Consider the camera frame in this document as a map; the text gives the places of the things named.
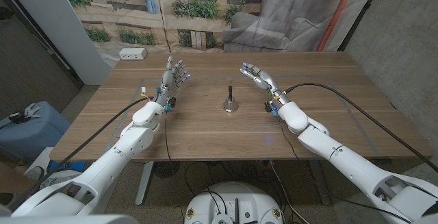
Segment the wooden table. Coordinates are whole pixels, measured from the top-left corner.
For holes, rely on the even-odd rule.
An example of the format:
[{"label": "wooden table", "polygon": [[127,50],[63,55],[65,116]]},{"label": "wooden table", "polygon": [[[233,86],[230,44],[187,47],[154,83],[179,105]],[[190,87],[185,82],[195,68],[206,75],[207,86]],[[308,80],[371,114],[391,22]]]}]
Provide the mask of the wooden table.
[{"label": "wooden table", "polygon": [[[164,72],[168,55],[147,55],[143,61],[120,61],[104,84],[50,154],[53,160],[65,158],[113,115],[139,99],[140,87],[150,96]],[[268,94],[240,72],[249,62],[273,76],[281,89],[301,82],[316,82],[336,88],[369,112],[420,153],[432,150],[409,125],[362,70],[344,52],[333,53],[184,53],[182,59],[192,75],[179,89],[176,107],[167,115],[168,146],[173,160],[288,160],[292,149],[281,134],[275,117],[264,110]],[[239,110],[227,113],[222,102],[228,85],[239,103]],[[323,88],[304,86],[289,93],[311,118],[324,124],[331,136],[367,158],[413,158],[414,154],[354,110],[337,95]],[[116,119],[73,160],[94,161],[114,144],[135,111]],[[135,156],[137,161],[168,160],[164,140],[164,118],[152,145]],[[302,159],[316,158],[296,136],[286,132]]]}]

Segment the blue bin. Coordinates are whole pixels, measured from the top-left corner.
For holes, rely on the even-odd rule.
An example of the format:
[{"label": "blue bin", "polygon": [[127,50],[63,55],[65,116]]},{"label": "blue bin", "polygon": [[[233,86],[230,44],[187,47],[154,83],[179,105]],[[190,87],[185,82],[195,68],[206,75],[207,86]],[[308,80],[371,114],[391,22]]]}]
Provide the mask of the blue bin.
[{"label": "blue bin", "polygon": [[[70,123],[46,101],[36,103],[42,106],[35,115],[21,124],[9,124],[0,129],[0,147],[11,155],[32,163],[46,147],[54,147],[70,127]],[[5,118],[0,127],[9,123]]]}]

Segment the silver bell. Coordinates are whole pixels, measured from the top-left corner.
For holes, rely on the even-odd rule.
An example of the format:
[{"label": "silver bell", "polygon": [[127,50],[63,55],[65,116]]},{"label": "silver bell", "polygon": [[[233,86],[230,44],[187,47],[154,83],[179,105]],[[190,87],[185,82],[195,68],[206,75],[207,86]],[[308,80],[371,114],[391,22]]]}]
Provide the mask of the silver bell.
[{"label": "silver bell", "polygon": [[222,104],[222,107],[227,112],[234,112],[239,108],[239,104],[235,101],[233,97],[233,87],[228,86],[228,97],[225,99],[224,103]]}]

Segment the electrical outlet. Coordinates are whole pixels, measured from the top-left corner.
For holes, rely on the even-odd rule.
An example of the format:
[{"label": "electrical outlet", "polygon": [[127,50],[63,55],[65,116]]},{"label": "electrical outlet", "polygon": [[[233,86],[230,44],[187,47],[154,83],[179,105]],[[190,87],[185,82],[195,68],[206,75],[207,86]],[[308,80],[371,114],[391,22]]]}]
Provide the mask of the electrical outlet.
[{"label": "electrical outlet", "polygon": [[122,60],[143,60],[148,53],[144,48],[125,48],[118,54]]}]

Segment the white robotic arm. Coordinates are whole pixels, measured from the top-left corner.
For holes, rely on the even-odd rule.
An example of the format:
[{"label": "white robotic arm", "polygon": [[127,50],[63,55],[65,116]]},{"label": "white robotic arm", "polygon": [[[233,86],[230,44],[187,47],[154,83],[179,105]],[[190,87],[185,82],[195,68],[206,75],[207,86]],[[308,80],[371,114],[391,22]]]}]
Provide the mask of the white robotic arm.
[{"label": "white robotic arm", "polygon": [[169,57],[157,96],[133,115],[118,142],[80,176],[46,187],[12,213],[16,216],[74,216],[104,211],[99,204],[109,199],[110,187],[132,157],[145,150],[159,129],[159,118],[175,104],[178,87],[190,77],[182,60],[172,67]]},{"label": "white robotic arm", "polygon": [[[253,79],[258,87],[270,92],[272,100],[265,103],[266,110],[275,116],[278,111],[289,130],[299,135],[298,140],[301,144],[328,160],[377,208],[397,214],[410,222],[433,214],[432,210],[438,208],[438,187],[422,179],[378,168],[331,138],[327,128],[309,118],[296,103],[287,99],[269,74],[247,63],[243,63],[240,71]],[[383,212],[382,215],[390,223],[406,223],[396,216]]]}]

